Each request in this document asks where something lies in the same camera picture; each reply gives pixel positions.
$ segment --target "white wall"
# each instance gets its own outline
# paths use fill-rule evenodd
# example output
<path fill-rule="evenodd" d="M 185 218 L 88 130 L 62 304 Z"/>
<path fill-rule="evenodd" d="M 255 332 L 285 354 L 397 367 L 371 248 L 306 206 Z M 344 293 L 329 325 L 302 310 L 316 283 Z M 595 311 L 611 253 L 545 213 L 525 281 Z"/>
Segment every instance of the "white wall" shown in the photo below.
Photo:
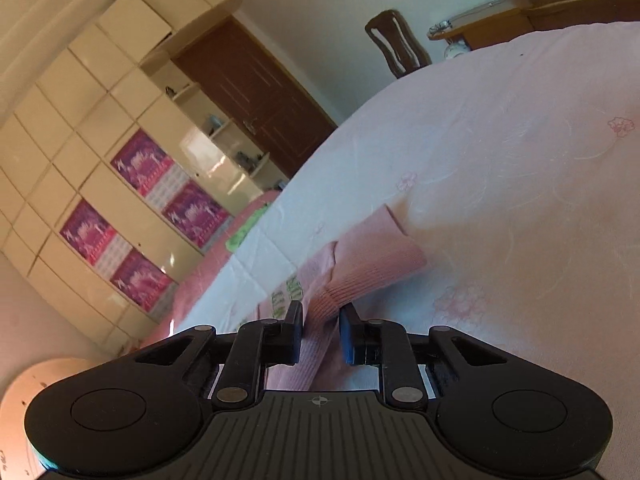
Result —
<path fill-rule="evenodd" d="M 429 28 L 487 0 L 244 0 L 239 16 L 259 28 L 284 54 L 281 62 L 341 122 L 394 77 L 364 25 L 385 9 L 397 9 L 434 62 L 446 44 L 426 37 Z M 291 62 L 293 70 L 287 65 Z"/>
<path fill-rule="evenodd" d="M 53 357 L 106 360 L 0 254 L 0 398 L 26 367 Z"/>
<path fill-rule="evenodd" d="M 0 0 L 0 126 L 35 79 L 115 0 Z"/>

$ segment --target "wooden door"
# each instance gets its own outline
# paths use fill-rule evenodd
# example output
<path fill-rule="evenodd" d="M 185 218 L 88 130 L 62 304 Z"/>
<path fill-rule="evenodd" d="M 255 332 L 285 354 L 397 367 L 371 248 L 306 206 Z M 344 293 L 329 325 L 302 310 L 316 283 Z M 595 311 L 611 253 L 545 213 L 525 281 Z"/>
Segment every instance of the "wooden door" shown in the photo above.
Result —
<path fill-rule="evenodd" d="M 316 102 L 233 19 L 174 63 L 289 176 L 335 129 Z"/>

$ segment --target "brown chair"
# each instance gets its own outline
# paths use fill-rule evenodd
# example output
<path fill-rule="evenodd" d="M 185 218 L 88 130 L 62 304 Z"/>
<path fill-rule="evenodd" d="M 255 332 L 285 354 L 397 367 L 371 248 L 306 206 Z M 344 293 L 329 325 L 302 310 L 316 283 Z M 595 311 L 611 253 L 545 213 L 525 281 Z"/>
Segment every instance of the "brown chair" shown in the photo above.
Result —
<path fill-rule="evenodd" d="M 414 38 L 409 25 L 397 10 L 383 10 L 365 25 L 364 30 L 382 51 L 389 70 L 398 79 L 431 64 L 429 54 Z M 388 41 L 393 51 L 374 31 Z"/>

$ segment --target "wooden table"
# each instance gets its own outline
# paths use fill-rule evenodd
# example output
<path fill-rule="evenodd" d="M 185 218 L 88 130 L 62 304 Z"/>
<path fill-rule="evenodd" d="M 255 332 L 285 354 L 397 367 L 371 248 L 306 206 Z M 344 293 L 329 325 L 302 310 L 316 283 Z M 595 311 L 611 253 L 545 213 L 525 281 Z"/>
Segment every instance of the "wooden table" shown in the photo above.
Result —
<path fill-rule="evenodd" d="M 640 20 L 640 0 L 494 0 L 449 19 L 430 40 L 465 40 L 471 49 L 503 43 L 534 30 L 581 23 Z"/>

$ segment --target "pink poster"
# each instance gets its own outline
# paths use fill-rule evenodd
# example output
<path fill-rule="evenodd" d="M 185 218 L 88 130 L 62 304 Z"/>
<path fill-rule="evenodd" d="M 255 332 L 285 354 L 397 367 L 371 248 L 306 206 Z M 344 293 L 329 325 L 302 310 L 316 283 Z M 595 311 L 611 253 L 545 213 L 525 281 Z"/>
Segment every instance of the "pink poster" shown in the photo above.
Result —
<path fill-rule="evenodd" d="M 132 249 L 111 277 L 111 283 L 145 312 L 150 312 L 173 280 Z"/>
<path fill-rule="evenodd" d="M 206 245 L 218 229 L 225 226 L 230 217 L 193 180 L 188 181 L 162 214 L 200 248 Z"/>
<path fill-rule="evenodd" d="M 82 200 L 65 222 L 60 234 L 93 265 L 100 259 L 117 232 L 86 200 Z"/>
<path fill-rule="evenodd" d="M 148 195 L 173 164 L 174 160 L 142 128 L 111 161 L 118 173 L 142 196 Z"/>

